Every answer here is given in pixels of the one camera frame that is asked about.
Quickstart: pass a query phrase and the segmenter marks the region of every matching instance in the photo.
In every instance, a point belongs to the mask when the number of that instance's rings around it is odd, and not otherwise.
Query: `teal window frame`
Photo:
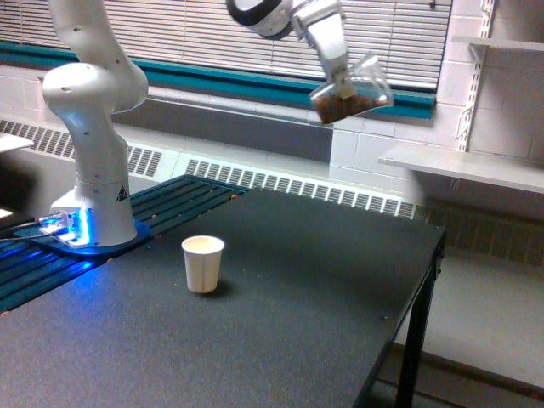
[[[132,59],[150,83],[190,88],[196,92],[261,99],[271,104],[311,107],[309,94],[323,82],[247,71],[225,70],[149,59]],[[0,42],[0,63],[28,68],[51,69],[77,57],[69,50]],[[436,105],[434,93],[394,90],[394,106],[375,110],[379,115],[431,119]]]

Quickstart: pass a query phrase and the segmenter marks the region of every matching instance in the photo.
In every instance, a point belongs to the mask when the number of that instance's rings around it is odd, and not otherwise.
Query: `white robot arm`
[[[68,127],[76,152],[76,187],[52,210],[79,214],[78,227],[58,238],[72,247],[122,244],[136,229],[127,143],[111,114],[144,102],[148,82],[117,43],[103,0],[49,0],[49,7],[58,37],[81,61],[51,70],[43,81],[43,97]]]
[[[341,96],[354,94],[339,0],[226,0],[232,17],[263,37],[279,39],[294,28],[315,47]],[[144,102],[145,74],[123,53],[104,0],[49,0],[59,39],[81,62],[51,70],[43,97],[70,130],[76,151],[76,187],[53,205],[78,214],[76,228],[57,238],[71,247],[110,247],[132,240],[136,229],[128,199],[127,144],[111,114]],[[54,233],[51,225],[44,232]]]
[[[281,39],[293,29],[316,48],[326,79],[343,97],[354,94],[348,74],[348,44],[340,0],[226,0],[234,20],[264,38]]]

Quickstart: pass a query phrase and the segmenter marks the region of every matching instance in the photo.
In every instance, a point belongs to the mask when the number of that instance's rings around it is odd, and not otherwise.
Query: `white paper cup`
[[[196,293],[209,293],[218,287],[219,265],[224,242],[207,235],[191,236],[181,243],[185,253],[187,287]]]

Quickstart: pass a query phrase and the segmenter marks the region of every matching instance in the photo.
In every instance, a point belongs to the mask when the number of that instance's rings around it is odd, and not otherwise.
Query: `window blind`
[[[372,51],[390,83],[436,89],[452,0],[342,0],[351,63]],[[323,77],[291,33],[270,41],[235,23],[224,0],[105,0],[128,55],[295,77]],[[46,0],[0,0],[0,40],[65,48]]]

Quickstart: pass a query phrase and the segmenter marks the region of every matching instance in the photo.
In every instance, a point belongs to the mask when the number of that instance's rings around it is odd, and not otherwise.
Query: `white shelf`
[[[500,38],[479,38],[466,36],[453,36],[454,43],[466,43],[474,47],[490,47],[498,49],[517,49],[523,51],[544,52],[544,43],[525,42],[514,40],[502,40]]]
[[[530,161],[459,152],[424,144],[400,144],[378,161],[418,172],[544,194],[544,165]]]
[[[34,145],[30,140],[0,132],[0,153]]]

